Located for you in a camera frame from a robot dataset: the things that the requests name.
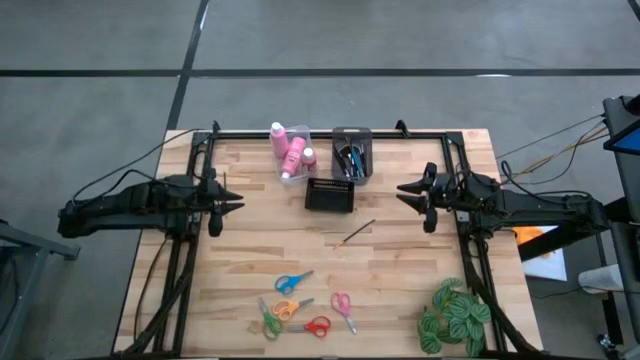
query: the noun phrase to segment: scissor handle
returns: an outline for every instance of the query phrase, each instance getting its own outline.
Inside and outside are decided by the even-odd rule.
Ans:
[[[262,332],[268,340],[275,340],[282,331],[282,323],[270,314],[264,315],[264,324],[262,324]]]
[[[326,316],[317,316],[307,323],[304,328],[317,337],[325,337],[331,327],[331,320]]]
[[[331,307],[342,315],[348,316],[351,313],[351,298],[349,294],[333,293],[331,295]]]
[[[300,281],[299,276],[282,275],[276,280],[275,288],[284,295],[289,295],[293,292],[293,288],[298,281]]]
[[[287,308],[292,307],[293,305],[295,305],[295,303],[287,300],[282,300],[279,303],[273,305],[273,308],[271,310],[273,310],[273,313],[277,315],[283,311],[288,310]]]
[[[298,303],[291,301],[280,301],[273,306],[273,313],[278,315],[280,320],[287,321],[293,316],[293,312],[298,308]]]

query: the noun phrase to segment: metal stand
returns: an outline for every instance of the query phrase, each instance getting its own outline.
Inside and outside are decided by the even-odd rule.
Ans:
[[[23,277],[26,280],[19,286],[15,305],[7,315],[9,316],[7,326],[4,332],[0,334],[0,359],[10,359],[27,319],[29,308],[33,303],[38,281],[42,275],[47,257],[49,254],[55,253],[64,256],[65,260],[75,260],[78,258],[80,247],[65,245],[20,231],[1,220],[0,239],[10,243],[8,246],[0,248],[3,253],[0,257],[0,264],[3,264],[3,268],[8,265],[9,261],[15,261],[11,257],[18,252],[25,256],[31,265],[29,272]]]

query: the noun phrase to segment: black mesh basket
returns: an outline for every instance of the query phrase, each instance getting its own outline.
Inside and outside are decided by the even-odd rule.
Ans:
[[[310,178],[304,207],[318,211],[353,212],[353,182]]]

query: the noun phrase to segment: pink scissors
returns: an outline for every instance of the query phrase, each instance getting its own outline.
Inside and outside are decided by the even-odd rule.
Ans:
[[[351,298],[346,293],[333,293],[331,294],[331,307],[333,310],[339,312],[344,319],[347,320],[347,325],[353,333],[356,334],[356,325],[351,319]]]

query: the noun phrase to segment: black cable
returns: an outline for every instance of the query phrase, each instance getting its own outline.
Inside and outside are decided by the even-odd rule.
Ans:
[[[529,146],[531,146],[531,145],[537,144],[537,143],[539,143],[539,142],[540,142],[540,141],[542,141],[542,140],[546,140],[546,139],[548,139],[548,138],[550,138],[550,137],[552,137],[552,136],[556,136],[556,135],[558,135],[558,134],[560,134],[560,133],[563,133],[563,132],[565,132],[565,131],[567,131],[567,130],[569,130],[569,129],[573,129],[573,128],[574,128],[574,127],[576,127],[576,126],[582,125],[582,124],[584,124],[584,123],[586,123],[586,122],[589,122],[589,121],[591,121],[591,120],[593,120],[593,119],[597,119],[597,118],[602,117],[602,116],[604,116],[604,114],[595,115],[595,116],[592,116],[592,117],[590,117],[590,118],[588,118],[588,119],[584,119],[584,120],[582,120],[582,121],[579,121],[579,122],[577,122],[577,123],[575,123],[575,124],[573,124],[573,125],[570,125],[570,126],[568,126],[568,127],[564,128],[564,129],[562,129],[562,130],[556,131],[556,132],[554,132],[553,134],[550,134],[550,135],[547,135],[547,136],[541,137],[540,139],[538,139],[538,140],[534,140],[534,141],[532,141],[532,142],[530,142],[530,143],[528,143],[528,144],[526,144],[526,145],[523,145],[523,146],[521,146],[521,147],[519,147],[519,148],[517,148],[517,149],[514,149],[514,150],[511,150],[511,151],[508,151],[508,152],[506,152],[506,153],[504,153],[504,154],[502,154],[502,155],[500,155],[500,156],[496,157],[496,160],[498,160],[498,159],[500,159],[500,158],[503,158],[503,157],[505,157],[505,156],[507,156],[507,155],[513,154],[514,152],[520,151],[520,150],[525,149],[525,148],[527,148],[527,147],[529,147]]]
[[[113,184],[113,185],[112,185],[112,186],[111,186],[107,191],[104,191],[104,192],[103,192],[103,193],[101,193],[100,195],[98,195],[98,196],[94,196],[93,198],[89,199],[87,202],[85,202],[85,203],[83,203],[83,204],[82,204],[81,208],[83,208],[83,207],[85,207],[85,206],[88,206],[88,205],[92,204],[94,201],[96,201],[96,200],[98,200],[98,199],[102,198],[103,196],[107,195],[108,193],[112,192],[115,188],[117,188],[117,187],[118,187],[118,185],[120,185],[120,183],[122,182],[122,180],[124,180],[124,178],[126,178],[126,177],[127,177],[127,175],[129,175],[129,174],[131,174],[131,173],[133,173],[133,174],[138,174],[138,175],[140,175],[140,176],[142,176],[142,177],[144,177],[144,178],[147,178],[147,179],[149,179],[149,180],[151,180],[152,182],[157,183],[157,184],[163,184],[163,185],[166,185],[166,186],[171,186],[171,187],[181,188],[181,189],[195,189],[195,188],[196,188],[196,186],[194,186],[194,185],[178,185],[178,184],[168,183],[168,182],[166,182],[166,181],[164,181],[164,180],[158,180],[158,179],[154,178],[153,176],[151,176],[151,175],[149,175],[149,174],[145,174],[145,173],[143,173],[143,172],[142,172],[142,171],[140,171],[140,170],[137,170],[137,169],[129,169],[129,170],[125,171],[125,173],[124,173],[124,174],[122,174],[122,176],[120,176],[120,178],[118,179],[118,181],[116,181],[116,183],[115,183],[115,184]]]
[[[194,131],[201,131],[201,130],[204,130],[204,129],[190,129],[190,130],[186,130],[186,131],[183,131],[183,132],[179,133],[178,135],[175,135],[175,136],[173,136],[173,137],[171,137],[171,138],[169,138],[169,139],[167,139],[167,140],[165,140],[165,141],[161,142],[160,144],[158,144],[158,145],[157,145],[157,146],[155,146],[153,149],[149,150],[148,152],[146,152],[144,155],[140,156],[139,158],[137,158],[137,159],[135,159],[135,160],[133,160],[133,161],[131,161],[131,162],[129,162],[129,163],[127,163],[127,164],[125,164],[125,165],[122,165],[122,166],[118,167],[117,169],[110,171],[110,172],[109,172],[109,173],[107,173],[106,175],[101,176],[101,177],[99,177],[98,179],[96,179],[96,180],[94,180],[94,181],[92,181],[92,182],[88,183],[87,185],[83,186],[82,188],[80,188],[80,190],[78,190],[78,192],[76,192],[76,193],[73,195],[73,197],[71,198],[71,202],[75,205],[76,199],[78,198],[78,195],[80,195],[80,193],[82,193],[83,191],[85,191],[85,190],[86,190],[86,189],[88,189],[89,187],[91,187],[91,186],[93,186],[93,185],[95,185],[95,184],[99,183],[100,181],[102,181],[102,180],[104,180],[104,179],[108,178],[109,176],[111,176],[111,175],[113,175],[113,174],[117,173],[118,171],[123,170],[123,169],[125,169],[125,168],[127,168],[127,167],[129,167],[129,166],[131,166],[131,165],[133,165],[133,164],[135,164],[135,163],[137,163],[138,161],[140,161],[140,160],[142,160],[142,159],[146,158],[147,156],[151,155],[154,151],[156,151],[156,150],[160,149],[161,147],[163,147],[166,143],[168,143],[168,142],[170,142],[170,141],[173,141],[174,139],[177,139],[177,138],[179,138],[180,136],[185,135],[185,134],[188,134],[188,133],[190,133],[190,132],[194,132]]]
[[[488,187],[489,189],[493,189],[495,185],[497,185],[497,186],[502,186],[502,185],[504,185],[504,184],[506,184],[506,183],[508,182],[508,180],[506,180],[506,181],[503,181],[503,182],[501,182],[501,183],[496,183],[495,185],[494,185],[494,184],[492,184],[492,183],[487,184],[487,183],[485,183],[484,181],[482,181],[482,180],[478,177],[478,175],[477,175],[476,173],[474,173],[473,171],[471,171],[471,170],[469,170],[469,169],[468,169],[468,170],[458,170],[458,166],[459,166],[459,165],[460,165],[460,163],[458,163],[458,164],[455,166],[455,170],[457,171],[457,172],[456,172],[456,174],[455,174],[455,176],[454,176],[454,177],[452,177],[452,178],[449,178],[449,181],[447,181],[446,188],[447,188],[448,190],[458,190],[458,189],[462,189],[462,188],[463,188],[463,186],[466,186],[466,182],[467,182],[467,180],[469,179],[469,177],[470,177],[470,176],[471,176],[471,177],[473,177],[474,179],[476,179],[476,181],[477,181],[478,183],[480,183],[481,185],[484,185],[484,186]],[[454,178],[455,178],[455,179],[458,179],[458,178],[460,177],[460,175],[463,175],[462,179],[458,180],[458,184],[457,184],[453,189],[451,189],[451,184],[450,184],[450,183],[452,182],[452,179],[454,179]]]
[[[160,258],[160,253],[162,252],[162,248],[169,240],[168,237],[164,238],[162,245],[158,249],[156,256],[154,256],[153,261],[151,261],[151,267],[149,267],[149,272],[147,273],[147,279],[144,281],[144,286],[142,287],[142,292],[140,293],[140,299],[138,299],[138,306],[136,306],[136,315],[133,318],[133,342],[136,341],[138,337],[138,317],[140,316],[140,310],[142,309],[142,300],[144,299],[144,294],[147,292],[147,287],[149,286],[149,282],[151,281],[151,275],[156,268],[156,264],[158,263],[158,259]]]
[[[578,150],[578,147],[580,146],[580,141],[582,141],[582,139],[584,138],[585,135],[580,136],[580,139],[578,139],[578,142],[576,143],[576,146],[573,147],[573,151],[571,152],[571,159],[569,160],[569,164],[567,164],[567,167],[558,175],[552,177],[551,179],[547,179],[547,180],[543,180],[543,181],[536,181],[536,182],[530,182],[530,183],[526,183],[527,185],[541,185],[541,184],[546,184],[548,182],[552,182],[554,180],[557,180],[559,178],[561,178],[564,174],[567,173],[567,171],[569,171],[569,168],[571,167],[571,164],[573,164],[573,159],[576,157],[576,151]]]
[[[544,201],[546,203],[550,203],[550,204],[556,204],[556,205],[567,205],[566,202],[563,201],[554,201],[554,200],[549,200],[549,199],[545,199],[543,197],[538,196],[538,194],[545,194],[545,193],[532,193],[531,191],[525,189],[524,187],[522,187],[522,185],[520,185],[519,183],[517,183],[515,180],[513,180],[513,176],[512,176],[512,172],[511,172],[511,166],[509,165],[509,163],[506,160],[502,160],[502,162],[500,163],[500,167],[502,168],[502,171],[504,172],[505,176],[507,177],[507,180],[509,180],[509,182],[511,184],[513,184],[515,187],[517,187],[518,189],[522,190],[525,194],[536,198],[540,201]],[[584,191],[574,191],[574,190],[568,190],[568,191],[560,191],[560,192],[546,192],[547,194],[550,193],[567,193],[567,192],[574,192],[574,193],[582,193],[582,194],[587,194],[587,198],[585,199],[584,202],[590,201],[591,200],[591,195],[584,192]]]
[[[581,191],[581,190],[542,191],[542,192],[537,192],[535,194],[536,195],[550,195],[550,194],[567,194],[567,193],[580,194],[580,195],[584,195],[584,197],[586,197],[588,199],[591,199],[591,194],[589,194],[586,191]]]
[[[582,135],[580,136],[580,138],[575,142],[575,144],[573,145],[573,153],[572,153],[572,155],[571,155],[571,161],[570,161],[570,164],[569,164],[569,166],[568,166],[568,167],[571,167],[571,163],[573,162],[573,158],[575,157],[575,154],[576,154],[576,151],[577,151],[577,147],[579,147],[579,146],[581,146],[581,145],[584,145],[584,144],[588,144],[588,143],[590,143],[592,140],[594,140],[594,139],[589,139],[588,141],[585,141],[584,143],[582,143],[582,139],[584,139],[584,137],[585,137],[585,136],[589,135],[589,133],[590,133],[591,131],[595,130],[595,129],[598,127],[598,125],[600,125],[601,123],[602,123],[602,122],[598,122],[598,123],[597,123],[595,126],[593,126],[591,129],[587,130],[587,131],[586,131],[584,134],[582,134]],[[596,134],[598,134],[598,133],[602,132],[603,130],[605,130],[605,127],[601,128],[600,130],[598,130],[597,132],[595,132],[594,134],[589,135],[589,136],[596,135]],[[604,137],[604,136],[606,136],[606,135],[603,135],[603,136],[597,137],[596,139],[601,139],[601,138],[602,138],[602,137]],[[536,170],[540,169],[541,167],[543,167],[543,166],[547,165],[547,164],[548,164],[548,163],[550,163],[553,159],[555,159],[555,158],[557,158],[558,156],[560,156],[560,155],[561,155],[562,153],[564,153],[564,151],[565,151],[567,148],[569,148],[570,146],[571,146],[571,145],[567,145],[567,147],[566,147],[564,150],[562,150],[561,152],[559,152],[559,153],[556,153],[556,154],[554,154],[554,155],[551,155],[551,156],[546,157],[546,160],[541,159],[541,160],[537,161],[537,162],[542,161],[542,163],[538,164],[538,165],[537,165],[537,166],[535,166],[534,168],[530,168],[530,167],[529,167],[529,168],[527,168],[527,169],[529,169],[529,170],[527,170],[526,172],[525,172],[525,171],[521,171],[521,172],[517,173],[517,174],[516,174],[516,176],[523,175],[523,174],[532,174],[534,171],[536,171]],[[520,184],[535,185],[535,183],[520,183]]]
[[[543,296],[536,296],[531,294],[531,297],[538,299],[538,300],[544,300],[546,298],[550,298],[553,296],[562,296],[562,295],[568,295],[571,293],[574,293],[578,290],[582,290],[582,289],[593,289],[593,290],[600,290],[600,291],[607,291],[607,292],[613,292],[613,293],[625,293],[625,294],[640,294],[640,292],[638,291],[625,291],[625,290],[607,290],[607,289],[601,289],[601,288],[597,288],[594,286],[580,286],[578,288],[575,288],[573,290],[569,290],[569,291],[563,291],[563,292],[559,292],[559,293],[552,293],[552,294],[547,294],[547,295],[543,295]]]
[[[11,320],[11,316],[18,306],[18,297],[20,296],[20,284],[18,284],[18,265],[16,264],[16,259],[13,256],[11,257],[11,266],[13,267],[14,299],[13,305],[11,305],[11,310],[9,310],[7,317],[2,322],[2,327],[0,327],[0,335],[4,333],[7,326],[9,325],[9,320]]]
[[[485,254],[489,255],[489,243],[487,242],[487,240],[485,240],[483,238],[480,238],[480,242],[478,242],[478,240],[476,240],[476,238],[472,238],[471,241],[476,243],[476,246],[481,245],[484,248]],[[469,252],[469,255],[471,255],[472,258],[476,258],[476,259],[480,258],[480,256],[478,256],[478,255],[471,254],[471,252]]]

